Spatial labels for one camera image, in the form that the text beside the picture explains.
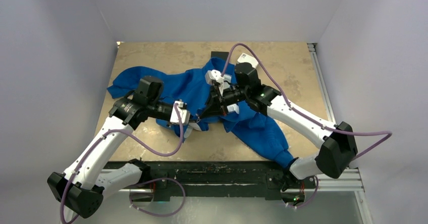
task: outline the blue cloth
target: blue cloth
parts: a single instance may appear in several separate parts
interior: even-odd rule
[[[139,80],[146,75],[160,78],[164,82],[164,90],[161,97],[163,101],[173,103],[174,99],[182,99],[187,103],[187,109],[192,116],[204,109],[209,94],[209,85],[205,81],[205,73],[208,70],[222,71],[225,61],[220,58],[211,58],[201,69],[187,70],[182,74],[167,75],[163,72],[147,67],[133,67],[126,69],[113,81],[113,85],[107,90],[113,98],[124,96],[128,91],[136,89]],[[226,74],[232,75],[232,83],[236,83],[234,65],[229,64]],[[207,131],[208,124],[221,121],[226,132],[232,132],[251,149],[262,157],[276,161],[286,167],[293,159],[288,151],[288,143],[277,123],[270,117],[256,113],[243,101],[238,103],[239,114],[235,112],[223,117],[212,117],[202,119],[198,125],[201,130]],[[167,127],[167,122],[156,120],[156,122]],[[180,135],[178,126],[172,129],[176,135]]]

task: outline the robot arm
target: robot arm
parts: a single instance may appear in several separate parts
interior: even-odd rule
[[[186,104],[175,101],[178,107],[174,107],[173,104],[159,101],[162,90],[161,80],[146,76],[140,80],[132,99],[128,98],[130,92],[115,102],[101,130],[83,153],[63,173],[53,172],[49,176],[48,185],[58,201],[61,201],[70,182],[65,206],[88,218],[100,207],[104,198],[127,186],[151,179],[150,168],[136,159],[108,174],[100,173],[120,144],[148,117],[177,124],[180,115],[183,125],[188,124],[190,112],[186,110]]]
[[[293,108],[312,119],[319,119],[323,127],[309,121],[292,110],[278,90],[261,84],[256,69],[249,63],[237,64],[235,76],[237,84],[225,88],[222,86],[225,80],[219,75],[219,72],[214,70],[207,72],[205,78],[212,87],[206,102],[206,109],[199,117],[226,115],[231,105],[246,101],[254,111],[287,124],[309,139],[319,149],[319,152],[313,156],[295,158],[284,169],[287,178],[285,189],[287,185],[295,185],[298,181],[317,174],[326,174],[336,179],[357,155],[358,150],[353,136],[325,129],[325,127],[330,127],[352,132],[351,126],[347,123],[342,122],[336,125],[291,102]]]

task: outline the black joint cover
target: black joint cover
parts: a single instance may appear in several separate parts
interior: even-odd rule
[[[342,122],[336,129],[352,132],[352,127],[346,122]],[[333,132],[321,146],[315,162],[325,175],[337,179],[357,153],[354,136]]]
[[[64,174],[53,172],[47,179],[55,199],[61,202],[67,179]],[[83,218],[92,216],[101,206],[104,187],[94,186],[91,190],[81,189],[80,185],[71,184],[66,196],[65,205]]]

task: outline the white enclosure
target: white enclosure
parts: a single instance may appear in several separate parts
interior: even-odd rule
[[[92,139],[116,41],[306,41],[374,223],[426,223],[428,0],[0,0],[0,219],[58,223],[46,179]],[[364,149],[376,138],[358,138]]]

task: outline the wooden board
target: wooden board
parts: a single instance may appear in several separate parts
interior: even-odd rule
[[[245,42],[283,87],[291,101],[326,119],[322,93],[316,72],[305,42]],[[126,42],[122,43],[116,57],[109,85],[125,69],[146,66],[167,74],[182,73],[187,69],[201,68],[209,60],[211,51],[229,51],[235,42]],[[243,47],[235,49],[231,63],[239,55],[249,53]],[[274,86],[259,67],[262,83]],[[114,99],[105,95],[100,113],[97,132],[112,108]],[[293,156],[307,156],[317,149],[299,133],[284,123],[278,122],[283,130]],[[147,145],[158,151],[172,151],[178,144],[178,137],[172,131],[162,128],[149,119],[134,132]],[[209,131],[193,131],[179,152],[170,157],[152,154],[132,139],[128,138],[114,153],[111,160],[262,160],[232,133],[226,133],[221,123],[210,124]]]

